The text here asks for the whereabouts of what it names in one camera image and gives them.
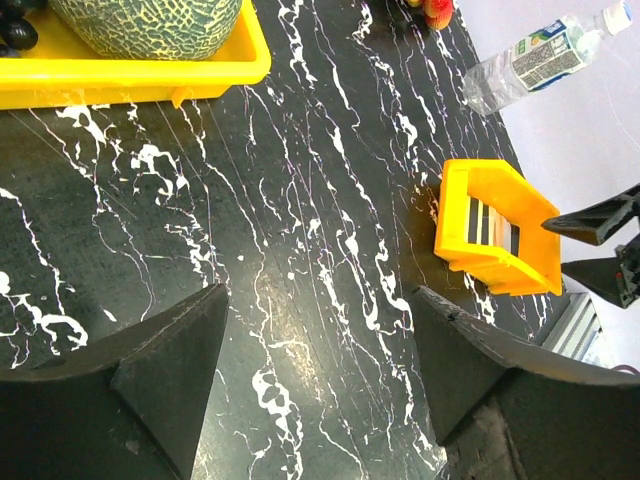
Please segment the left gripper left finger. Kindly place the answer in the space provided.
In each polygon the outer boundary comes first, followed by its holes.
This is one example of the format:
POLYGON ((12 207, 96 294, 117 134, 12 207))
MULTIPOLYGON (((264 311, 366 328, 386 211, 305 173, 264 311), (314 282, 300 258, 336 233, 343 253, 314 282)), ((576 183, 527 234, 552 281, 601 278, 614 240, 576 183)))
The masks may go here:
POLYGON ((4 479, 188 479, 229 298, 206 287, 32 369, 1 373, 4 479))

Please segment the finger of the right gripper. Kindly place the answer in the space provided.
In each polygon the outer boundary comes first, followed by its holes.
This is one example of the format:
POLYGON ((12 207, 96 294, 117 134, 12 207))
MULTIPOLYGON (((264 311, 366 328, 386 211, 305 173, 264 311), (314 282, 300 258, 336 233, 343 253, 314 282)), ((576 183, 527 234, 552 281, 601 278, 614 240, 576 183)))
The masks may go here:
POLYGON ((639 185, 588 208, 545 220, 552 233, 599 246, 629 221, 639 217, 639 185))
POLYGON ((563 263, 562 273, 576 280, 606 302, 628 308, 639 299, 639 285, 625 278, 617 258, 599 258, 563 263))

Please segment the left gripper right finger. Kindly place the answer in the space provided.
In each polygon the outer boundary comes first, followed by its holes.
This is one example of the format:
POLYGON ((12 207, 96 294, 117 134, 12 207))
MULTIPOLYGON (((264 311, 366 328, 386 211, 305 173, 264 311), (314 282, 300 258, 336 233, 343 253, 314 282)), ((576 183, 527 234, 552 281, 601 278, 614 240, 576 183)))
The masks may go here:
POLYGON ((410 305, 446 478, 638 478, 638 376, 527 343, 428 287, 410 305))

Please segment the orange card box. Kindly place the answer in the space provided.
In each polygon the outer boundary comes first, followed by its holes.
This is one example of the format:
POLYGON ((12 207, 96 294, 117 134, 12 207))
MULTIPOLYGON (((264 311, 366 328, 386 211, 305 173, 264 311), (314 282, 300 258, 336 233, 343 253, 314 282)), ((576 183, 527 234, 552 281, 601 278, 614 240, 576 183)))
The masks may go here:
POLYGON ((563 292, 560 237, 542 223, 558 209, 507 161, 449 159, 444 163, 434 254, 452 271, 465 272, 493 294, 563 292), (494 207, 520 228, 519 254, 468 243, 468 198, 494 207))

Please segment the yellow fruit tray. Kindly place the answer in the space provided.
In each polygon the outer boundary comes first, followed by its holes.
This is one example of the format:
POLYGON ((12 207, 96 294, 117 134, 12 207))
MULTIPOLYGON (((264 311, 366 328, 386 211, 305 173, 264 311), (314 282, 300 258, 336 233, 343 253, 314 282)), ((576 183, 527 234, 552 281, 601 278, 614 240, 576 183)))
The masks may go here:
POLYGON ((222 96, 259 83, 271 54, 254 6, 242 3, 227 41, 207 60, 112 60, 100 57, 51 8, 28 20, 39 34, 19 58, 1 60, 1 108, 170 101, 222 96))

